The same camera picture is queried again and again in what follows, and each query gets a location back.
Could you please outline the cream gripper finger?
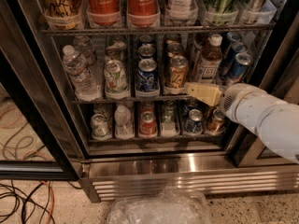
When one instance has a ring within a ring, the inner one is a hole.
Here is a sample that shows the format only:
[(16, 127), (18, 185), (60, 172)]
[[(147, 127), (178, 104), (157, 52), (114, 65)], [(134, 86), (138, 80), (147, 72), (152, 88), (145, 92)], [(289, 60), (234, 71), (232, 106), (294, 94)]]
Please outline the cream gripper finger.
[(218, 85), (186, 82), (184, 89), (191, 97), (209, 106), (217, 105), (221, 98), (221, 89)]

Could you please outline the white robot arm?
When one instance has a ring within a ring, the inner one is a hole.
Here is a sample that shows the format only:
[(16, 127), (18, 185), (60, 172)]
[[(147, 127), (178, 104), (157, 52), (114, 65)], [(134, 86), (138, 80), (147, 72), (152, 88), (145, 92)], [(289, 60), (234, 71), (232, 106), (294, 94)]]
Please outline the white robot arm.
[(187, 82), (185, 91), (257, 135), (280, 157), (299, 163), (299, 105), (268, 94), (255, 86), (236, 83), (227, 88)]

